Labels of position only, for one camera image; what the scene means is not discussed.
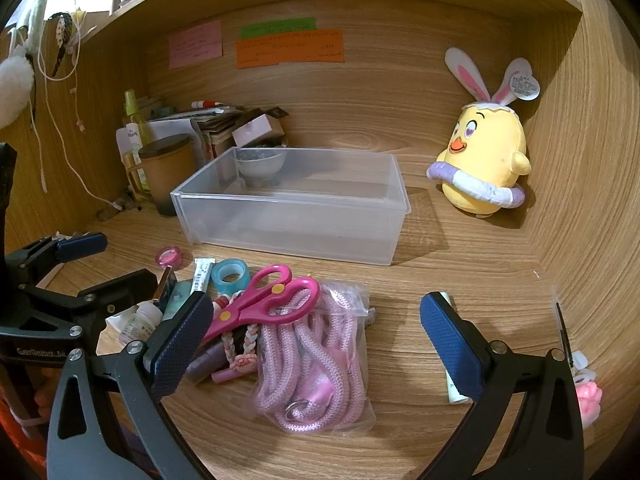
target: transparent storage box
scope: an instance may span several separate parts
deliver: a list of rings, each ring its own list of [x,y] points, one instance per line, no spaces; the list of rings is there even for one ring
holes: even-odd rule
[[[411,212],[393,155],[232,148],[172,192],[191,243],[389,265]]]

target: desk surface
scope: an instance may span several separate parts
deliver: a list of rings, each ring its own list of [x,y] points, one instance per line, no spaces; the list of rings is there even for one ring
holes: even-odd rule
[[[513,219],[498,213],[490,222],[455,210],[424,177],[406,176],[412,213],[405,219],[390,267],[329,262],[209,245],[190,246],[175,218],[153,206],[124,212],[91,230],[109,238],[103,254],[66,264],[52,290],[82,288],[147,267],[161,246],[177,244],[194,256],[238,257],[252,270],[284,263],[294,275],[365,283],[378,311],[367,329],[369,397],[376,426],[364,436],[292,436],[244,405],[255,378],[227,384],[182,382],[163,401],[188,443],[219,480],[415,479],[462,419],[466,406],[449,406],[444,366],[420,326],[420,298],[432,290],[450,293],[460,315],[488,339],[515,351],[545,354],[558,346],[552,315],[552,283]],[[193,263],[180,270],[193,277]],[[115,332],[103,333],[98,352],[119,351]],[[512,406],[482,463],[491,465],[504,443],[518,404]]]

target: pink scissors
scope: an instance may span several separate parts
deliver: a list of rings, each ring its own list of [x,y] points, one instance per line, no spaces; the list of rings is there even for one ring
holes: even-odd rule
[[[258,287],[258,282],[269,274],[280,273],[280,278],[271,285]],[[270,311],[284,306],[301,290],[309,290],[310,295],[305,303],[288,314],[270,316]],[[292,280],[291,269],[286,265],[272,265],[260,270],[252,277],[245,291],[229,306],[214,314],[213,322],[202,340],[201,346],[239,326],[261,324],[285,324],[299,320],[316,306],[320,297],[320,286],[313,278],[296,278]]]

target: mug lid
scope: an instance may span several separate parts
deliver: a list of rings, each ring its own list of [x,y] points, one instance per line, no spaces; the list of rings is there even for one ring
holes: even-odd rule
[[[143,146],[140,148],[138,156],[140,158],[153,158],[154,156],[165,155],[179,150],[190,142],[191,136],[189,134],[172,135],[164,139],[154,140],[146,146]]]

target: fluffy ball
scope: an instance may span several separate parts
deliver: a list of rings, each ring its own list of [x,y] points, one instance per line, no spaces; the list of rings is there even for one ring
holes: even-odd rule
[[[0,128],[13,123],[29,103],[33,88],[33,69],[23,56],[0,63]]]

